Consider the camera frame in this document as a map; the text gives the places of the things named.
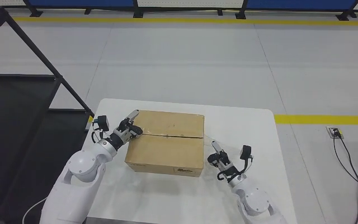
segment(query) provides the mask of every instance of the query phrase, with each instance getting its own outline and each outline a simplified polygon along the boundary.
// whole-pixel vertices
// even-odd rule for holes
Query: white cable
[[[44,200],[46,200],[46,198],[42,199],[41,201],[37,202],[36,204],[34,204],[33,206],[31,206],[31,208],[29,208],[29,210],[27,210],[27,212],[24,214],[23,218],[22,218],[22,224],[25,224],[25,217],[28,214],[28,212],[33,209],[36,205],[40,204],[41,202],[43,202]]]
[[[96,131],[95,131],[95,136],[96,136],[96,138],[97,138],[97,141],[99,142],[99,141],[100,141],[100,138],[97,136]]]

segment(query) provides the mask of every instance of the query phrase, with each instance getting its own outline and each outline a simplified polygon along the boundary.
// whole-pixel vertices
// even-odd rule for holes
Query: white table
[[[259,182],[289,224],[296,223],[271,111],[103,99],[96,116],[107,115],[110,130],[113,130],[135,109],[204,114],[205,135],[230,146],[224,150],[238,169],[243,167],[239,149],[243,144],[250,145],[255,158],[247,175]],[[83,149],[93,145],[91,132]],[[124,162],[128,144],[121,147],[113,161],[106,164],[105,176],[88,216],[149,223],[244,223],[227,182],[218,181],[218,169],[206,162],[208,155],[214,153],[208,142],[205,143],[204,169],[199,178],[134,172]]]

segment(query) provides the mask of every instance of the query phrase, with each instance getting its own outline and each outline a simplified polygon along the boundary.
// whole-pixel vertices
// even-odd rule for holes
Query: pegboard
[[[0,0],[0,6],[24,6],[22,0]]]
[[[142,7],[212,7],[241,8],[243,0],[138,0]]]

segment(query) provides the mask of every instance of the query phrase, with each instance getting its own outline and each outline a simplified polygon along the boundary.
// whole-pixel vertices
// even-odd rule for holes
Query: gray floor
[[[44,16],[83,15],[54,11]],[[335,20],[301,13],[249,13],[248,18]],[[358,113],[357,26],[20,25],[94,111],[101,99],[111,97],[264,108],[274,114]],[[0,73],[49,73],[10,27],[0,28],[0,40]],[[81,108],[65,89],[52,107]],[[325,126],[277,125],[296,217],[302,224],[353,223],[357,183],[336,160]],[[339,127],[358,164],[358,127]],[[339,143],[337,149],[348,166]]]

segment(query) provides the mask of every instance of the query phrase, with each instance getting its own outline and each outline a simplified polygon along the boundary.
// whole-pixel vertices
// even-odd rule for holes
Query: yellow floor line
[[[222,18],[85,18],[85,17],[14,17],[17,22],[133,22],[133,23],[210,23],[210,24],[271,24],[309,26],[358,26],[358,21],[308,20],[236,20]]]
[[[358,125],[358,116],[275,114],[276,124]]]

